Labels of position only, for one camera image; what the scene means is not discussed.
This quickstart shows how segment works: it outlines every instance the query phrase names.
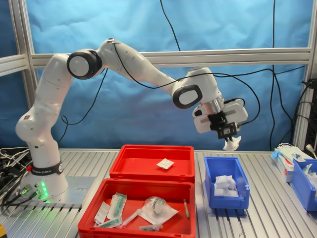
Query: metal profile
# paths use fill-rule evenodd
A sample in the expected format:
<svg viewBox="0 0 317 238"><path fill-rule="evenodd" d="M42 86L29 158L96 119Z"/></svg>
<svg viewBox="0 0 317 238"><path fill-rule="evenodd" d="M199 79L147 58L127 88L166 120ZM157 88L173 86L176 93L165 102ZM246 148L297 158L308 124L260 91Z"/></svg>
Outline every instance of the metal profile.
<svg viewBox="0 0 317 238"><path fill-rule="evenodd" d="M317 67L315 64L315 54L316 54L316 34L317 34L317 0L314 0L313 12L312 12L312 23L309 39L309 47L312 49L310 54L309 64L306 67L305 79L307 82L309 79L317 77ZM302 101L311 102L313 99L313 89L308 89L303 97ZM309 118L311 113L310 103L302 103L298 114L306 118ZM301 150L305 147L305 140L308 128L308 121L303 117L297 117L297 123L295 127L295 134L293 144L296 145Z"/></svg>
<svg viewBox="0 0 317 238"><path fill-rule="evenodd" d="M34 53L26 2L24 0L9 0L11 20L15 35L18 54L24 55L27 61L27 69L22 71L28 107L34 103L37 81L35 71L30 64L31 54Z"/></svg>
<svg viewBox="0 0 317 238"><path fill-rule="evenodd" d="M25 55L15 55L0 58L0 77L22 71L28 68Z"/></svg>
<svg viewBox="0 0 317 238"><path fill-rule="evenodd" d="M261 48L182 52L141 52L156 67L308 64L311 48ZM44 68L53 54L31 55L33 68Z"/></svg>

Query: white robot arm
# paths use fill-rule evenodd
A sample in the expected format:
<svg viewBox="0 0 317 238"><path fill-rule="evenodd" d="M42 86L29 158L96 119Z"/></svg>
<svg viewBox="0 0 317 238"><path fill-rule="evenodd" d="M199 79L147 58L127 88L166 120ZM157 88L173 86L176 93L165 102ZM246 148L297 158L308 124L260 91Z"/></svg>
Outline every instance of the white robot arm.
<svg viewBox="0 0 317 238"><path fill-rule="evenodd" d="M74 78L90 79L105 68L124 77L148 82L168 93L174 104L187 109L198 102L193 117L199 133L215 130L219 138L230 140L238 131L237 123L247 119L242 100L225 104L208 68L194 69L180 80L165 75L143 55L116 39L109 38L97 50L80 50L70 56L55 54L47 64L35 93L32 108L16 125L17 135L27 142L33 165L21 187L40 190L33 200L43 201L63 193L67 181L63 174L58 145L51 135L62 103Z"/></svg>

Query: slotted metal surface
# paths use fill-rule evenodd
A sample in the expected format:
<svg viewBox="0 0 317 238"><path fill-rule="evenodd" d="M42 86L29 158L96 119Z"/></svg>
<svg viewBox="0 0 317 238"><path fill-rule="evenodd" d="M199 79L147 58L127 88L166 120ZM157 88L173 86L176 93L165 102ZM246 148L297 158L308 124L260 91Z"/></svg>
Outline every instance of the slotted metal surface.
<svg viewBox="0 0 317 238"><path fill-rule="evenodd" d="M94 176L96 180L81 209L19 206L0 215L9 238L78 238L77 224L99 184L109 177L118 150L61 149L68 176ZM204 156L237 156L250 184L245 215L235 210L208 207ZM313 238L317 237L317 212L306 212L291 185L283 178L267 152L195 151L197 238Z"/></svg>

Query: blue bin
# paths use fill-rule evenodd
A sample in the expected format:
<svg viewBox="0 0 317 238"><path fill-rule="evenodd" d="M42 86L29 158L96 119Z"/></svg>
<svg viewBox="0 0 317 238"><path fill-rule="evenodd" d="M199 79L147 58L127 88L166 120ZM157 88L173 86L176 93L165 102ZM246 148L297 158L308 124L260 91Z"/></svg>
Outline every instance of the blue bin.
<svg viewBox="0 0 317 238"><path fill-rule="evenodd" d="M210 208L248 209L250 187L237 157L205 156L205 186ZM236 181L239 197L214 195L214 183L217 176L232 175Z"/></svg>
<svg viewBox="0 0 317 238"><path fill-rule="evenodd" d="M317 199L315 198L316 189L309 182L308 178L303 172L306 165L313 164L310 168L312 172L317 172L317 160L306 159L305 162L294 162L294 172L292 186L297 194L297 197L302 203L306 211L317 211Z"/></svg>

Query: transparent plastic wrap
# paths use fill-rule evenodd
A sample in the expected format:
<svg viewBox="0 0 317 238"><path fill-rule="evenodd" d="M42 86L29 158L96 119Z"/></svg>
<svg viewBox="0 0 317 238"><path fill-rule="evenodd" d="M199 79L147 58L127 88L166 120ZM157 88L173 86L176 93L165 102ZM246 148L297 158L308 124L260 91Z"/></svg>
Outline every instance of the transparent plastic wrap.
<svg viewBox="0 0 317 238"><path fill-rule="evenodd" d="M110 209L109 209L107 218L110 220L113 220L115 218L121 217L126 201L127 201L126 195L116 193L114 196L112 196Z"/></svg>
<svg viewBox="0 0 317 238"><path fill-rule="evenodd" d="M147 232L158 232L159 230L163 229L163 226L161 224L149 225L149 226L141 226L139 227L139 229L142 231L147 231Z"/></svg>
<svg viewBox="0 0 317 238"><path fill-rule="evenodd" d="M171 208L164 199L159 197L148 198L142 208L141 217L153 225L163 224L178 211Z"/></svg>
<svg viewBox="0 0 317 238"><path fill-rule="evenodd" d="M122 218L118 217L116 219L113 219L113 220L106 221L106 222L102 223L99 227L113 228L113 227L121 225L121 223L122 223Z"/></svg>

